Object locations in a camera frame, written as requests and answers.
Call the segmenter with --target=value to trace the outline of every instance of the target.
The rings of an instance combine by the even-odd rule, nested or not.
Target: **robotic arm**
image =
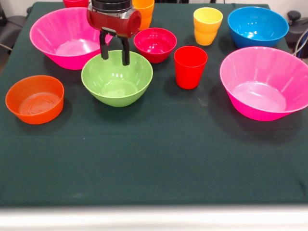
[[[141,25],[141,14],[133,8],[131,0],[91,0],[87,18],[93,28],[101,31],[102,58],[108,59],[105,37],[110,34],[121,39],[122,63],[129,65],[128,39],[139,31]]]

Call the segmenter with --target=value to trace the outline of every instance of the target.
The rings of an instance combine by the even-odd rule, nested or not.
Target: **orange bowl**
[[[64,87],[51,76],[31,76],[15,83],[5,97],[7,108],[27,124],[44,124],[63,109]]]

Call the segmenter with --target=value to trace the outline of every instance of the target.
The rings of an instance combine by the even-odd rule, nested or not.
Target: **green bowl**
[[[125,107],[138,100],[148,88],[153,69],[143,56],[129,52],[130,65],[122,65],[122,51],[109,51],[104,60],[98,54],[83,67],[81,80],[88,91],[99,101]]]

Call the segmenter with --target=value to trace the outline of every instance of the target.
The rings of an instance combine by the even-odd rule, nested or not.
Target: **yellow cup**
[[[214,41],[220,24],[222,13],[211,7],[203,7],[193,13],[194,36],[198,44],[208,46]]]
[[[133,6],[141,13],[140,30],[150,27],[155,0],[133,0]]]

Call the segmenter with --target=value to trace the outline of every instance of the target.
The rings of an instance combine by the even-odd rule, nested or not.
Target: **blue bowl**
[[[242,7],[231,12],[228,25],[238,48],[273,47],[289,30],[280,14],[261,7]]]

